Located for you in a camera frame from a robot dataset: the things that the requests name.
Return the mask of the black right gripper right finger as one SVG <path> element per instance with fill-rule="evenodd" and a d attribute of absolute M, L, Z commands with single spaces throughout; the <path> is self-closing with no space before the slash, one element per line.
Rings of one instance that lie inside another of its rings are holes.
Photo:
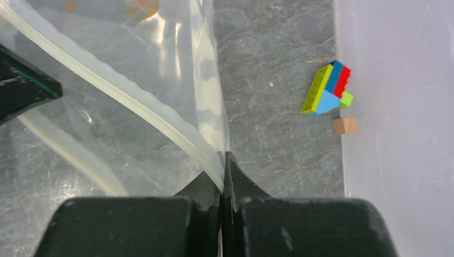
<path fill-rule="evenodd" d="M 378 210 L 355 198 L 274 198 L 225 156 L 224 256 L 397 256 Z"/>

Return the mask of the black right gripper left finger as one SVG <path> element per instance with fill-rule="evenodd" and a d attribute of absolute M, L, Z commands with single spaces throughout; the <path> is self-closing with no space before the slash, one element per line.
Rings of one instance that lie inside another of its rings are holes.
<path fill-rule="evenodd" d="M 201 173 L 169 197 L 68 199 L 35 256 L 216 256 L 220 198 Z"/>

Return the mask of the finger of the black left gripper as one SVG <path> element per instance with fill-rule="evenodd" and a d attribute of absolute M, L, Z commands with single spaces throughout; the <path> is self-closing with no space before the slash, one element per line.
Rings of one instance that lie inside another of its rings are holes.
<path fill-rule="evenodd" d="M 60 82 L 1 46 L 1 124 L 61 97 Z"/>

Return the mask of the clear dotted zip top bag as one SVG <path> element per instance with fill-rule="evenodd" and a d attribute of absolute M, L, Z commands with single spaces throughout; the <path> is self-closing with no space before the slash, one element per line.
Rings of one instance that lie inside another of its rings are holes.
<path fill-rule="evenodd" d="M 63 97 L 1 124 L 1 256 L 79 197 L 169 197 L 229 148 L 212 1 L 1 1 L 1 46 Z"/>

